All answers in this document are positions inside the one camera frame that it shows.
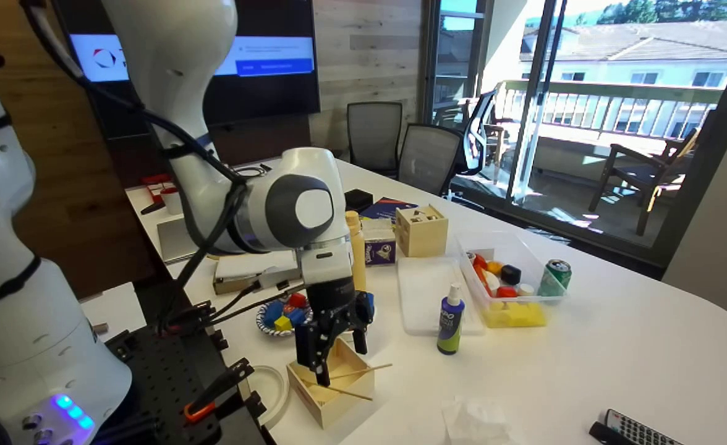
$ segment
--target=window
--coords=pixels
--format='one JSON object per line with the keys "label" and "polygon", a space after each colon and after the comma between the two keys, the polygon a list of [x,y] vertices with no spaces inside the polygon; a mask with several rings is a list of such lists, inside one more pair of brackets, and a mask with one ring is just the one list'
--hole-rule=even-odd
{"label": "window", "polygon": [[658,83],[658,71],[633,71],[632,83]]}
{"label": "window", "polygon": [[721,71],[698,71],[693,77],[693,86],[721,86],[723,74]]}
{"label": "window", "polygon": [[583,81],[587,78],[587,71],[562,71],[562,78],[565,81]]}

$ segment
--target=blue light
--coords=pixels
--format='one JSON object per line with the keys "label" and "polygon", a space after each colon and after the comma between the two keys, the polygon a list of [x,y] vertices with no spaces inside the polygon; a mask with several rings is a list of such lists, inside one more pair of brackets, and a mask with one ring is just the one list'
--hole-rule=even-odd
{"label": "blue light", "polygon": [[73,404],[69,396],[57,396],[57,405],[60,405],[62,411],[69,411],[74,404]]}
{"label": "blue light", "polygon": [[81,421],[78,421],[78,425],[81,425],[84,431],[92,431],[94,421],[89,415],[84,415]]}
{"label": "blue light", "polygon": [[84,411],[78,409],[78,405],[73,405],[73,409],[67,411],[67,415],[74,417],[74,421],[79,421],[79,417],[84,415]]}

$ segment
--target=small brown box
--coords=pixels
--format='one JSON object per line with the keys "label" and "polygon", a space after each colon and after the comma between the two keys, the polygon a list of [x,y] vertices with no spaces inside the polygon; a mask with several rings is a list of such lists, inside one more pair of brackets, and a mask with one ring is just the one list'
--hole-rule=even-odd
{"label": "small brown box", "polygon": [[447,219],[432,206],[397,211],[394,235],[409,258],[436,258],[446,252]]}
{"label": "small brown box", "polygon": [[290,381],[306,401],[318,423],[326,431],[362,404],[374,401],[374,369],[362,362],[342,339],[330,350],[332,387],[319,386],[306,366],[290,364]]}

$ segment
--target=white robot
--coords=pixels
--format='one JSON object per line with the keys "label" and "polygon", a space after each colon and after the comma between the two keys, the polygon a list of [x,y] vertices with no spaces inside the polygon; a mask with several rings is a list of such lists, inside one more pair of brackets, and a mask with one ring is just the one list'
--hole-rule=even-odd
{"label": "white robot", "polygon": [[[32,22],[78,77],[64,46],[47,27],[42,6]],[[233,0],[105,0],[121,38],[131,81],[147,112],[206,140],[203,93],[230,51],[237,12]],[[351,247],[343,222],[343,187],[324,148],[293,148],[268,174],[233,182],[183,140],[156,130],[191,207],[189,229],[211,238],[227,200],[240,200],[215,249],[295,249],[315,318],[298,327],[298,359],[326,384],[324,359],[334,336],[362,328],[351,285]],[[31,252],[12,229],[12,216],[31,200],[36,169],[0,103],[0,431],[11,442],[92,442],[131,387],[131,371],[96,341],[57,264]]]}

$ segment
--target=balcony railing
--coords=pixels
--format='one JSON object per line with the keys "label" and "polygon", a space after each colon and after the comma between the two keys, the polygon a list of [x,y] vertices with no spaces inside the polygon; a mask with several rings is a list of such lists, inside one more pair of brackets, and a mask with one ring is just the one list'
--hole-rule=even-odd
{"label": "balcony railing", "polygon": [[[555,81],[543,124],[593,134],[686,138],[703,125],[721,88]],[[494,117],[522,117],[524,78],[499,83]]]}

